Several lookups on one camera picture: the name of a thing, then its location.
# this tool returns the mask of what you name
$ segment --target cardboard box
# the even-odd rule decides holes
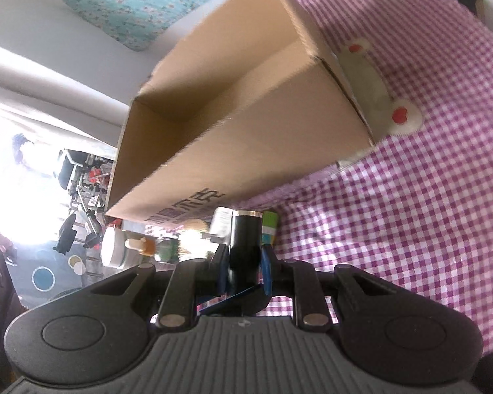
[[[367,149],[351,96],[296,0],[228,0],[135,98],[108,214],[176,226]]]

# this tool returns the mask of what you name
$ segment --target screw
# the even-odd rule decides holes
[[[166,314],[164,317],[161,317],[159,323],[161,326],[165,327],[179,327],[184,324],[186,319],[179,314]]]
[[[307,314],[305,317],[303,317],[303,322],[307,326],[321,327],[325,326],[329,322],[329,317],[320,313],[312,313]]]

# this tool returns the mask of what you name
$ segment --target checkered tablecloth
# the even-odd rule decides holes
[[[358,164],[241,203],[280,214],[276,251],[350,263],[471,317],[493,350],[493,35],[455,0],[299,0],[335,52],[367,38],[394,98],[425,115]],[[275,298],[269,315],[290,313]]]

